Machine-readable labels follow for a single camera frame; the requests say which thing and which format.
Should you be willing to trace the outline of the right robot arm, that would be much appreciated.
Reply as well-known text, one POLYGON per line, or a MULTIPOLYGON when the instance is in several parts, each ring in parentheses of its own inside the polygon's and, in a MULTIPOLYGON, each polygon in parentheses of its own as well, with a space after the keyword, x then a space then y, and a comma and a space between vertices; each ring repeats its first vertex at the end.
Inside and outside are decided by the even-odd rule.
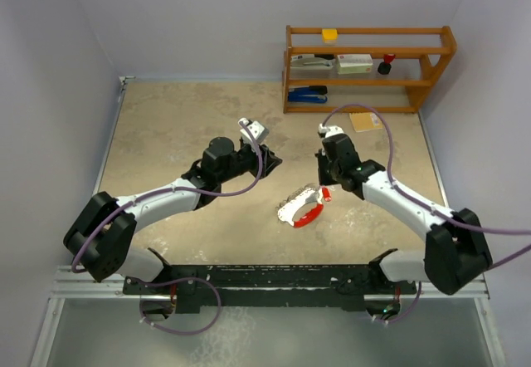
POLYGON ((370 202, 410 228, 425 244, 421 252, 391 251, 379 267, 369 272, 370 287, 388 293, 399 281, 428 281, 437 290, 453 295, 493 266, 492 256, 475 213, 456 212, 432 203, 397 183, 380 163, 362 161, 346 134, 321 135, 319 183, 339 185, 344 191, 370 202))

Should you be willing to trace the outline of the red key fob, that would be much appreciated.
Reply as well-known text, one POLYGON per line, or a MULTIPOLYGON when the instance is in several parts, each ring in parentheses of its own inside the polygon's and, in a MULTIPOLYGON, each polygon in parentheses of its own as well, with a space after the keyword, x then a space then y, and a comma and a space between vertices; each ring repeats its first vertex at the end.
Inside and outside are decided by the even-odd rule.
POLYGON ((331 193, 328 188, 322 187, 321 193, 322 193, 323 200, 325 202, 330 202, 332 200, 331 193))

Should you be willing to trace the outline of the silver red key holder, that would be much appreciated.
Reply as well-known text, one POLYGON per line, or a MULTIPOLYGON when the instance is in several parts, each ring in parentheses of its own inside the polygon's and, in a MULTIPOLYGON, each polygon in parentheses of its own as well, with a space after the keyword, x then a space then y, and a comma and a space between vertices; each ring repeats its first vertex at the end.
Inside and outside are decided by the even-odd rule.
POLYGON ((324 211, 321 188, 316 184, 307 184, 295 190, 277 208, 277 218, 293 228, 303 228, 312 223, 324 211))

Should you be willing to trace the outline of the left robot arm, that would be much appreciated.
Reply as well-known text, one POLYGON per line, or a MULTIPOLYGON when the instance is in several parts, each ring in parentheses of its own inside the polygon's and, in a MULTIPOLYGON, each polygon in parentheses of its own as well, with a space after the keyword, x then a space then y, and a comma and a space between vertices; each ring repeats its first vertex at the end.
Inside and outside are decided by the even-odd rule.
POLYGON ((206 207, 224 196, 222 185, 243 174, 256 180, 281 165, 266 145, 253 148, 245 142, 236 149, 226 137, 213 139, 202 157, 173 182, 146 193, 113 198, 95 194, 64 237, 74 260, 74 273, 89 273, 97 282, 113 274, 132 277, 153 294, 165 292, 171 267, 153 249, 134 247, 133 237, 146 227, 206 207))

